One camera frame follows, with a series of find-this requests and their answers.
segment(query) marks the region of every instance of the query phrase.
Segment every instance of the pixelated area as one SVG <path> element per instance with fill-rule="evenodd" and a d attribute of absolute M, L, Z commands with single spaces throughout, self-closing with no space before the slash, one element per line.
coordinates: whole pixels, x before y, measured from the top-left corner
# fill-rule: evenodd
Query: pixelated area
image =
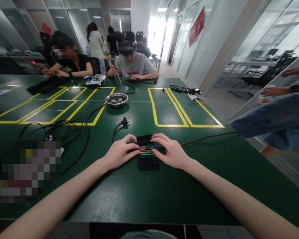
<path fill-rule="evenodd" d="M 29 204 L 61 176 L 61 141 L 0 142 L 2 204 Z"/>

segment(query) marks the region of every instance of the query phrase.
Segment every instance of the gray t-shirt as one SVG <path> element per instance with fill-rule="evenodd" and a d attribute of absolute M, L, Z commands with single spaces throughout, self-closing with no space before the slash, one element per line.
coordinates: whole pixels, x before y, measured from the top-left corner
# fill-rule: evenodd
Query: gray t-shirt
<path fill-rule="evenodd" d="M 128 62 L 122 55 L 115 60 L 115 65 L 119 68 L 119 76 L 131 77 L 132 75 L 147 75 L 156 71 L 149 59 L 139 52 L 135 52 L 133 62 Z"/>

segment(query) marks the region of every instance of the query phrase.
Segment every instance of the white shirt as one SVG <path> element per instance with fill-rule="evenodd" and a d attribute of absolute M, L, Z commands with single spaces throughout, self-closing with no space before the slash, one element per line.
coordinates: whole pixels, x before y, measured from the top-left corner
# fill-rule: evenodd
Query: white shirt
<path fill-rule="evenodd" d="M 102 40 L 101 34 L 98 31 L 90 33 L 90 52 L 91 57 L 104 58 L 106 53 L 105 43 Z"/>

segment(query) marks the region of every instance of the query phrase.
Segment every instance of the metal bowl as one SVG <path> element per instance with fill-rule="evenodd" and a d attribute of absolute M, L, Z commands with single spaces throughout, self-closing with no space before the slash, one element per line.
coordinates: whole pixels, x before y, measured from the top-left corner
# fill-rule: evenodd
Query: metal bowl
<path fill-rule="evenodd" d="M 114 93 L 110 94 L 105 98 L 105 102 L 110 105 L 111 107 L 121 107 L 125 105 L 128 101 L 129 97 L 123 93 Z"/>

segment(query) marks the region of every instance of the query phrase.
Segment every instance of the ceiling light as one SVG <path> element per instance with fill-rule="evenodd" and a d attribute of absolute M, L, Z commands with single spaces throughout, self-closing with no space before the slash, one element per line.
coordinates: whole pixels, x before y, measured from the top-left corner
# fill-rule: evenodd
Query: ceiling light
<path fill-rule="evenodd" d="M 157 9 L 158 12 L 166 12 L 167 11 L 167 8 L 159 8 Z"/>

